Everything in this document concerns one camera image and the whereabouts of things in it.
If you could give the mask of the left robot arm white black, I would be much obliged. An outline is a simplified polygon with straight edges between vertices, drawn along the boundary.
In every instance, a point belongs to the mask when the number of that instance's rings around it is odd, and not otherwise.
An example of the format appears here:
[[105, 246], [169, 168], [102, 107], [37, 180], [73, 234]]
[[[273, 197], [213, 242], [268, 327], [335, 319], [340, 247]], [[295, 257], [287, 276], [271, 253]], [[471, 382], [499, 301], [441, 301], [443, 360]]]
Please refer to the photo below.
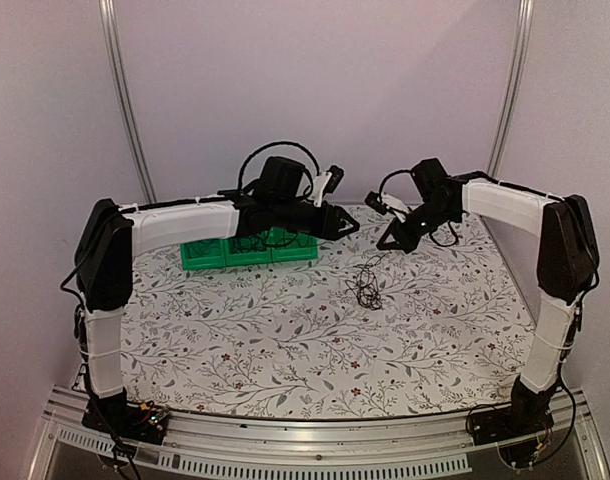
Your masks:
[[74, 266], [59, 288], [78, 300], [75, 333], [86, 365], [84, 385], [96, 419], [113, 434], [133, 426], [123, 403], [120, 371], [121, 320], [133, 292], [134, 257], [162, 247], [204, 240], [244, 238], [280, 228], [337, 241], [360, 224], [347, 210], [326, 201], [344, 176], [333, 165], [313, 170], [294, 159], [271, 155], [258, 178], [237, 178], [233, 189], [149, 205], [121, 207], [97, 201], [74, 254]]

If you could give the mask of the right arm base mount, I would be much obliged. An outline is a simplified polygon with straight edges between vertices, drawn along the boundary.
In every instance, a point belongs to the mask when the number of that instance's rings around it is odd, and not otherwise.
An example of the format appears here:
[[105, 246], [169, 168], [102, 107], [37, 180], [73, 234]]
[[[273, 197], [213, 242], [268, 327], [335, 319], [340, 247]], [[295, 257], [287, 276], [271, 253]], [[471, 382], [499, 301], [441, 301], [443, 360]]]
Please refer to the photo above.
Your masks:
[[556, 385], [540, 393], [528, 389], [520, 379], [514, 382], [507, 407], [491, 406], [489, 410], [472, 409], [465, 428], [476, 446], [516, 439], [531, 435], [529, 440], [514, 442], [499, 448], [503, 462], [515, 469], [531, 467], [538, 458], [543, 442], [535, 438], [537, 432], [547, 432], [554, 421], [549, 404]]

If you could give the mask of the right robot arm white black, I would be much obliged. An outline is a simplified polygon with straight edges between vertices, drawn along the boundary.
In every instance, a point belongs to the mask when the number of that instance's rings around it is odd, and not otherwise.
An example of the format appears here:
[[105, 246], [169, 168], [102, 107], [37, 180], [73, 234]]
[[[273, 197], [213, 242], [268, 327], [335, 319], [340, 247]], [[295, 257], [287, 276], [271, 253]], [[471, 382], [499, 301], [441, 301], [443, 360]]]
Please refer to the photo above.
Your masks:
[[538, 239], [540, 310], [531, 351], [512, 396], [549, 391], [558, 383], [561, 362], [581, 328], [584, 298], [600, 282], [587, 200], [503, 182], [482, 171], [451, 176], [437, 158], [424, 159], [404, 173], [416, 185], [420, 206], [410, 208], [382, 189], [365, 198], [379, 214], [394, 217], [377, 244], [380, 250], [411, 253], [423, 237], [460, 222], [464, 214], [516, 227]]

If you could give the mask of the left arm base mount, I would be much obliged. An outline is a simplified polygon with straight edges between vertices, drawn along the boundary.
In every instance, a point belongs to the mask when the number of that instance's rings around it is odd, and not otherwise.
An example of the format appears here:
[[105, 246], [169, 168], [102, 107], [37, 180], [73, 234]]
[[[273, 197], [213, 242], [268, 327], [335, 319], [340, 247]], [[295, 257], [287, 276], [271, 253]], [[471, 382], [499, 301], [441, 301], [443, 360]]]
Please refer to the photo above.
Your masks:
[[170, 411], [153, 401], [130, 403], [127, 392], [100, 398], [88, 391], [82, 425], [120, 439], [162, 445], [167, 433]]

